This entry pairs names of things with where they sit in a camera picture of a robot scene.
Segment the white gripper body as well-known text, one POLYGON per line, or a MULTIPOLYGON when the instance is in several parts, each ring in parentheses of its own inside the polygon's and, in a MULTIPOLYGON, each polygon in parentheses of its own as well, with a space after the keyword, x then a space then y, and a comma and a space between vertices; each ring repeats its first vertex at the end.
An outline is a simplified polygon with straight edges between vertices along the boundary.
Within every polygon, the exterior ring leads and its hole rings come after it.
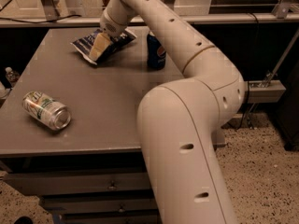
POLYGON ((127 14, 119 10, 106 8, 100 18, 100 27, 109 36, 119 36, 127 27, 127 14))

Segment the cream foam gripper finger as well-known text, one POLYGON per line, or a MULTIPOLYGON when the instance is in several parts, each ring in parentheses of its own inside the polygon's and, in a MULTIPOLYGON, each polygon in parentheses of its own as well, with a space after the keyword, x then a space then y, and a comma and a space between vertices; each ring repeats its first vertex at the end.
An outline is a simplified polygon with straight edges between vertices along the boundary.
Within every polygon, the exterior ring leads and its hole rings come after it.
POLYGON ((91 60, 96 62, 110 44, 111 40, 109 35, 106 33, 99 33, 94 39, 93 46, 90 51, 91 60))

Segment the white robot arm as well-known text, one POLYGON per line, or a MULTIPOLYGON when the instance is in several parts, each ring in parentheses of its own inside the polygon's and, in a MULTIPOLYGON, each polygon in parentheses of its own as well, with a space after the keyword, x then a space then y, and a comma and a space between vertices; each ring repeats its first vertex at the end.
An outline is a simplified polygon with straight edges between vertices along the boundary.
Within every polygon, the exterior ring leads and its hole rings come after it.
POLYGON ((137 129, 163 224, 238 224, 215 155, 215 133, 238 111, 245 82, 235 65, 161 0, 110 0, 100 47, 134 16, 161 42, 183 75, 149 91, 137 129))

